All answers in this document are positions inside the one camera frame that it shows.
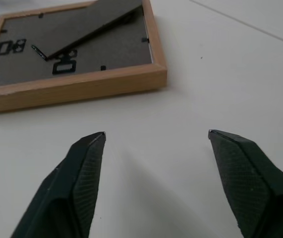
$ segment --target white table surface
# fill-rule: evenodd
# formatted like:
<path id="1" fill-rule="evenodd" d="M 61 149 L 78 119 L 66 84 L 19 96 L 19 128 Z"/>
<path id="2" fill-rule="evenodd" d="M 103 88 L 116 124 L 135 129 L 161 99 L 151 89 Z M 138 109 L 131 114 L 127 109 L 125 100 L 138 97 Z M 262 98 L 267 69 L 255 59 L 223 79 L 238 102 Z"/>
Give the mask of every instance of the white table surface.
<path id="1" fill-rule="evenodd" d="M 283 1 L 198 1 L 209 9 L 151 0 L 166 89 L 0 114 L 0 237 L 70 145 L 97 131 L 107 142 L 90 237 L 242 237 L 207 134 L 254 140 L 283 171 Z M 0 13 L 63 3 L 2 0 Z M 150 178 L 136 175 L 139 166 Z"/>

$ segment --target white surface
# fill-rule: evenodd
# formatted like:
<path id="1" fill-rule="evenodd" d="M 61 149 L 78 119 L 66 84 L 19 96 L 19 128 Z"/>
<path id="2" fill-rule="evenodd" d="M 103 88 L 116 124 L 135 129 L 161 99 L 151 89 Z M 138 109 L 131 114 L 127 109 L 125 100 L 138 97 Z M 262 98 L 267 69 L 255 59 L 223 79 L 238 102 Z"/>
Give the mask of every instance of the white surface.
<path id="1" fill-rule="evenodd" d="M 9 10 L 0 5 L 0 12 L 63 2 L 25 1 Z M 107 142 L 90 237 L 242 237 L 207 134 L 215 128 L 252 139 L 283 170 L 283 41 L 188 0 L 151 2 L 168 61 L 167 89 L 0 114 L 0 237 L 10 237 L 70 145 L 101 130 Z M 277 1 L 266 1 L 266 10 L 248 2 L 235 3 L 235 17 L 273 19 L 283 37 Z M 253 25 L 261 27 L 258 19 Z M 125 161 L 147 168 L 168 192 L 148 181 L 144 196 L 136 193 L 140 180 Z"/>

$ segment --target wooden frame border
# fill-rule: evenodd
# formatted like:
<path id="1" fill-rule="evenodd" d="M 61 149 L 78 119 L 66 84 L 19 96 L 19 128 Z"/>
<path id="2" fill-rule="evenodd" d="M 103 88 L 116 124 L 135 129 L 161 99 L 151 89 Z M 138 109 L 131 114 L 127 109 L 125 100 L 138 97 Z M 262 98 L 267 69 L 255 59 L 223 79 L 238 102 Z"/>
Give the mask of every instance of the wooden frame border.
<path id="1" fill-rule="evenodd" d="M 10 18 L 86 7 L 92 1 L 0 15 Z M 0 86 L 0 111 L 140 92 L 167 85 L 167 65 L 150 0 L 143 0 L 153 64 Z"/>

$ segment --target gray backing board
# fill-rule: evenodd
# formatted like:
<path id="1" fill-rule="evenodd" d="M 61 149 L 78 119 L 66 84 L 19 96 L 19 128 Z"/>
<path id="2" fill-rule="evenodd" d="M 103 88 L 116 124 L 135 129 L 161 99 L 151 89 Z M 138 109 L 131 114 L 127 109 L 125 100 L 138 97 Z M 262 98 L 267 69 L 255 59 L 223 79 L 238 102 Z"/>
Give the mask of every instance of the gray backing board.
<path id="1" fill-rule="evenodd" d="M 32 43 L 51 58 L 141 6 L 142 0 L 98 0 L 77 15 L 39 34 Z"/>
<path id="2" fill-rule="evenodd" d="M 149 44 L 142 41 L 147 32 L 143 12 L 139 10 L 132 22 L 111 28 L 76 47 L 77 57 L 71 59 L 76 61 L 75 72 L 53 75 L 54 64 L 60 60 L 44 61 L 31 48 L 31 39 L 79 11 L 83 9 L 48 13 L 42 18 L 36 15 L 6 20 L 2 29 L 7 32 L 0 33 L 0 44 L 19 39 L 26 39 L 26 44 L 21 53 L 11 50 L 0 55 L 0 86 L 100 71 L 102 65 L 115 69 L 152 63 Z"/>

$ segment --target wooden picture frame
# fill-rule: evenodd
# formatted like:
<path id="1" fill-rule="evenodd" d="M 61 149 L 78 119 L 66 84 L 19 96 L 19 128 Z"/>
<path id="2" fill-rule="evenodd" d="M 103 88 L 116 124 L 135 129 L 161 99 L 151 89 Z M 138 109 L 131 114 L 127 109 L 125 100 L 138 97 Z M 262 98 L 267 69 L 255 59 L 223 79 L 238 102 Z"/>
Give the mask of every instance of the wooden picture frame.
<path id="1" fill-rule="evenodd" d="M 86 7 L 93 2 L 0 15 L 0 31 L 10 18 Z M 165 87 L 167 65 L 150 0 L 143 0 L 152 64 L 0 86 L 0 111 L 92 99 Z"/>

